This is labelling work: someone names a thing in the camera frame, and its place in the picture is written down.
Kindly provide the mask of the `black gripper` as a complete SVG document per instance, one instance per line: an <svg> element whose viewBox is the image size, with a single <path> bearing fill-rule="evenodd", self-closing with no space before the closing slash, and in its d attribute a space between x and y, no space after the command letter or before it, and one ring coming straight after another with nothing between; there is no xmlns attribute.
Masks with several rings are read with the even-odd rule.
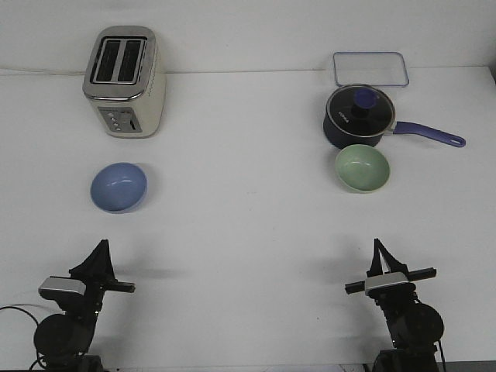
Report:
<svg viewBox="0 0 496 372"><path fill-rule="evenodd" d="M408 271L407 265L397 260L385 248L384 244L378 238L375 238L373 257L370 269L366 272L366 278L363 281L344 284L345 292L348 295L359 292L364 293L365 280L368 277L376 277L384 273L382 269L381 257L386 263L390 273L403 273L408 278L409 283L373 290L369 296L366 295L367 297L374 299L379 305L385 304L386 302L398 302L400 304L415 303L418 301L415 282L434 278L437 275L437 269L434 267Z"/></svg>
<svg viewBox="0 0 496 372"><path fill-rule="evenodd" d="M107 291L133 293L136 290L134 283L115 278L107 239L102 239L82 263L69 270L69 274L71 279L85 284L86 305L100 305Z"/></svg>

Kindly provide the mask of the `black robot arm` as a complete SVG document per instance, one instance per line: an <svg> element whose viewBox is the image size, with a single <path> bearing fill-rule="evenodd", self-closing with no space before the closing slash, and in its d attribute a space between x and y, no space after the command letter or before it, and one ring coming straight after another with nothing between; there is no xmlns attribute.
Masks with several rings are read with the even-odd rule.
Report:
<svg viewBox="0 0 496 372"><path fill-rule="evenodd" d="M415 283L434 278L433 267L410 271L376 238L373 258L363 281L348 283L348 295L363 292L384 314L393 347L382 350L365 371L439 371L436 353L443 351L441 315L419 300Z"/></svg>
<svg viewBox="0 0 496 372"><path fill-rule="evenodd" d="M40 296L55 301L62 311L46 317L33 342L46 371L103 371L99 355L89 355L96 323L107 291L133 293L134 283L118 281L109 242L103 239L90 255L69 270L68 277L49 276L39 286Z"/></svg>

